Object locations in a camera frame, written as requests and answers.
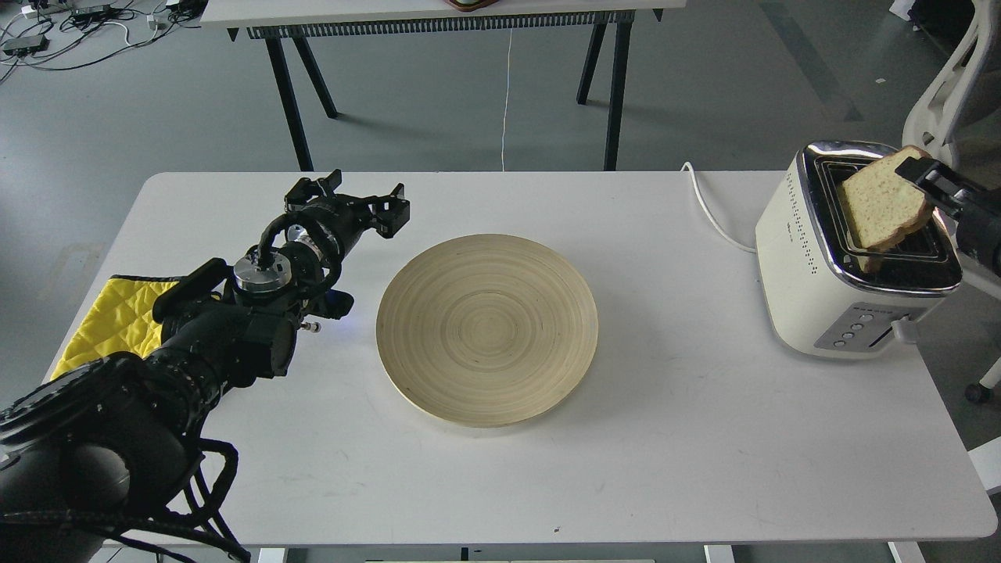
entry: concrete floor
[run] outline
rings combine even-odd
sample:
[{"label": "concrete floor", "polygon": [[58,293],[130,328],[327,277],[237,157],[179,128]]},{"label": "concrete floor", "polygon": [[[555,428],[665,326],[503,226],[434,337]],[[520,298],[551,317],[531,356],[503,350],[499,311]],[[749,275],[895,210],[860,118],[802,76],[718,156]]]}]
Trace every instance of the concrete floor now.
[{"label": "concrete floor", "polygon": [[[677,169],[691,160],[700,169],[785,169],[813,139],[899,144],[907,113],[946,56],[887,12],[889,3],[691,0],[663,23],[650,12],[638,14],[619,168]],[[155,4],[142,0],[135,7]],[[18,8],[0,3],[0,22]],[[133,42],[148,36],[143,21],[129,27]],[[102,30],[59,63],[100,57],[119,48],[123,34]],[[53,49],[70,40],[58,31],[49,35]],[[313,40],[344,112],[337,121],[323,115],[301,64],[290,57],[315,167],[500,169],[511,40],[507,169],[598,170],[611,48],[599,62],[592,102],[578,106],[588,36],[581,27]],[[26,394],[45,375],[147,177],[296,168],[263,42],[245,34],[231,43],[222,31],[181,29],[78,70],[18,68],[0,84],[0,403]],[[1001,434],[1001,407],[974,407],[959,396],[1001,355],[998,319],[997,301],[964,288],[921,324],[922,354],[968,448]],[[996,561],[1001,539],[922,549],[928,561]],[[476,556],[509,554],[489,551]],[[627,551],[592,548],[553,558],[701,557],[698,546]],[[199,560],[225,560],[195,553]],[[303,556],[373,557],[356,550]],[[736,556],[739,562],[892,560],[881,544],[745,546]],[[126,550],[114,560],[149,557]]]}]

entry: toast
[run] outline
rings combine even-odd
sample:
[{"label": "toast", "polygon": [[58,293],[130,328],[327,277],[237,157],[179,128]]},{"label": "toast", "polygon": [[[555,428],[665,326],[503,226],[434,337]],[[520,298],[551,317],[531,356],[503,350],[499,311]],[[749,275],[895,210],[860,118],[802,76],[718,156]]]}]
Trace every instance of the toast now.
[{"label": "toast", "polygon": [[934,207],[923,191],[896,173],[908,156],[929,156],[908,145],[872,162],[842,182],[839,195],[855,245],[884,252],[921,230]]}]

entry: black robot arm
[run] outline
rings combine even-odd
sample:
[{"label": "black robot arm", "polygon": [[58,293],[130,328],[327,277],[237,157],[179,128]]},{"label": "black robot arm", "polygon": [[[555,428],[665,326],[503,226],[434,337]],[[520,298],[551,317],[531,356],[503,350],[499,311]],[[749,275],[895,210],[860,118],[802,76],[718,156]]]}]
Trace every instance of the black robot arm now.
[{"label": "black robot arm", "polygon": [[[123,537],[129,530],[249,559],[219,514],[236,450],[201,429],[229,390],[286,374],[297,331],[315,330],[305,317],[350,311],[352,298],[331,288],[361,233],[389,238],[408,220],[401,184],[361,198],[335,193],[339,183],[339,170],[300,179],[246,255],[232,266],[212,258],[160,297],[162,345],[147,358],[112,354],[0,413],[4,560],[82,563],[106,538],[186,560]],[[274,247],[281,232],[286,242]],[[211,487],[200,470],[206,454],[225,461]],[[189,513],[167,508],[179,493]]]},{"label": "black robot arm", "polygon": [[961,252],[1001,276],[1001,189],[987,189],[934,158],[907,158],[897,174],[957,221]]}]

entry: background table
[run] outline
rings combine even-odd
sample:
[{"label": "background table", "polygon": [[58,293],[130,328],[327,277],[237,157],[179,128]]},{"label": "background table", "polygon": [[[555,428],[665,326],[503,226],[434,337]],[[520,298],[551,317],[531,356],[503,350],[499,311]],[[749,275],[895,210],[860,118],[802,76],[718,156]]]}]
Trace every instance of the background table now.
[{"label": "background table", "polygon": [[685,3],[686,0],[504,0],[475,12],[463,13],[442,0],[212,0],[201,24],[225,27],[233,40],[239,27],[246,27],[247,34],[254,39],[264,39],[299,169],[312,170],[312,157],[281,46],[283,38],[292,39],[324,112],[327,117],[336,119],[339,113],[306,43],[307,37],[593,25],[577,94],[577,102],[585,104],[606,27],[614,23],[616,45],[604,164],[604,169],[614,170],[619,155],[630,34],[636,10],[652,8],[660,18],[665,8],[680,8]]},{"label": "background table", "polygon": [[[750,241],[783,172],[700,174]],[[232,261],[299,173],[150,178],[90,291],[113,273]],[[822,361],[773,334],[755,257],[705,220],[680,172],[345,173],[406,184],[397,236],[362,236],[351,314],[302,334],[289,376],[235,390],[204,435],[240,452],[223,506],[247,545],[749,543],[989,535],[996,517],[917,350]],[[466,429],[413,408],[379,362],[391,277],[437,242],[504,232],[591,285],[594,364],[551,413]],[[77,322],[82,318],[81,309]]]}]

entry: cream toaster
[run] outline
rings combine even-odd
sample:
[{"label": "cream toaster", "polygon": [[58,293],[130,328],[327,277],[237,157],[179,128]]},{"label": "cream toaster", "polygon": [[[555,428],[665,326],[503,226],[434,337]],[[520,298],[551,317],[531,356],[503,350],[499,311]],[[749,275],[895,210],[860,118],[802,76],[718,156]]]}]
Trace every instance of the cream toaster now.
[{"label": "cream toaster", "polygon": [[758,264],[769,316],[779,338],[795,350],[875,358],[895,340],[911,339],[913,322],[962,279],[937,214],[885,252],[854,243],[838,186],[892,152],[866,142],[809,144],[758,220]]}]

